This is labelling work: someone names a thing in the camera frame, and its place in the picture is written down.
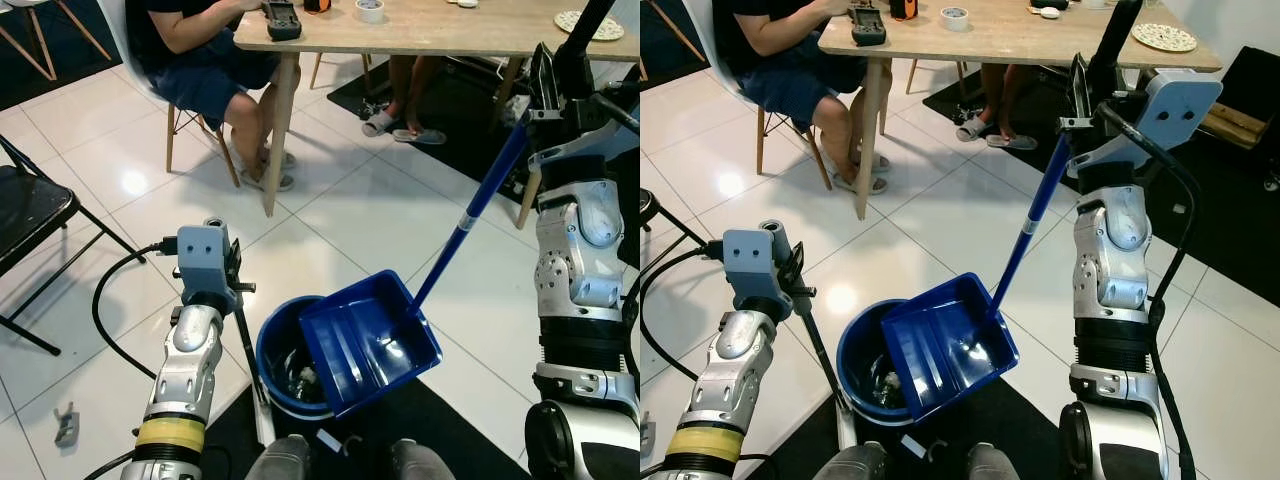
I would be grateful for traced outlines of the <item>thin black right gripper finger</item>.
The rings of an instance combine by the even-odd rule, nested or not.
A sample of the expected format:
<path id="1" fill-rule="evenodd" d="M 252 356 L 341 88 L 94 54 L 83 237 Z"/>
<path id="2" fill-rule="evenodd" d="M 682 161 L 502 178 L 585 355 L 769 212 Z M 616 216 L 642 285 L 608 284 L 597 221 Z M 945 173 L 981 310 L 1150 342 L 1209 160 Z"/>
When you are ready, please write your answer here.
<path id="1" fill-rule="evenodd" d="M 534 113 L 558 113 L 562 109 L 562 101 L 553 51 L 545 44 L 539 44 L 530 56 L 530 102 L 527 109 Z"/>
<path id="2" fill-rule="evenodd" d="M 1085 122 L 1093 116 L 1091 87 L 1088 82 L 1088 65 L 1085 59 L 1076 52 L 1070 67 L 1070 90 L 1068 91 L 1070 102 L 1069 119 Z"/>

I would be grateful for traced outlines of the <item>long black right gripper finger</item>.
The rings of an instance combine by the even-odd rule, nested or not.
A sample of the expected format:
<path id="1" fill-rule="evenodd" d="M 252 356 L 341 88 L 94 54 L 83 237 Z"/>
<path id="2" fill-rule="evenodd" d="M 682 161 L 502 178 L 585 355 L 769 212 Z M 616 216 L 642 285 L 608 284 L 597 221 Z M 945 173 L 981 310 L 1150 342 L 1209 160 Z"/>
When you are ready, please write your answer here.
<path id="1" fill-rule="evenodd" d="M 590 0 L 568 38 L 556 51 L 554 73 L 564 99 L 586 99 L 593 93 L 594 76 L 586 50 L 613 5 L 614 0 Z"/>
<path id="2" fill-rule="evenodd" d="M 1120 90 L 1117 58 L 1140 14 L 1143 1 L 1119 0 L 1102 40 L 1088 63 L 1088 88 L 1092 99 L 1111 99 Z"/>

